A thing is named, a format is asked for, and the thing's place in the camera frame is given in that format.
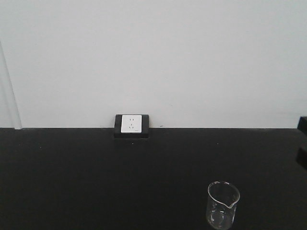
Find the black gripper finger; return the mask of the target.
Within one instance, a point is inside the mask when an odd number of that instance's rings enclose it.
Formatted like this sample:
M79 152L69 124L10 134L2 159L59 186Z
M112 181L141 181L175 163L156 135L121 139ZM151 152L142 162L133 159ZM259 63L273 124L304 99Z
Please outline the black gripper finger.
M307 133L307 116L301 116L299 118L297 129L302 133Z
M300 147L297 152L296 162L303 168L307 167L307 150Z

